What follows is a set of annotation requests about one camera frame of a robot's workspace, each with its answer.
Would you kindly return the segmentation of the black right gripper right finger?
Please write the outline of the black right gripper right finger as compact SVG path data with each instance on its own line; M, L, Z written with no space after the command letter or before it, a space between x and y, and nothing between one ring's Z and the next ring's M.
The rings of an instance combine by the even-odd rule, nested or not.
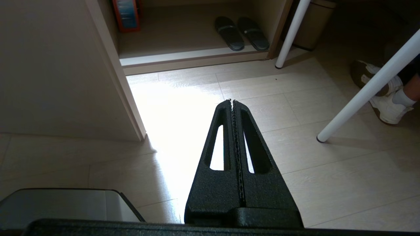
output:
M231 211L235 224L303 228L298 207L251 111L233 101L232 121L240 190L240 206Z

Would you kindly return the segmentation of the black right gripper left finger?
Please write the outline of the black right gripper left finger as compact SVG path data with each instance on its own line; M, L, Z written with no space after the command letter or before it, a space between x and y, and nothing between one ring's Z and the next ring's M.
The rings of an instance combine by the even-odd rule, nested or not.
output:
M230 100L219 103L215 108L185 205L185 224L227 225L230 212L243 203L241 171L232 119ZM222 127L224 163L222 170L213 170L210 165L219 127Z

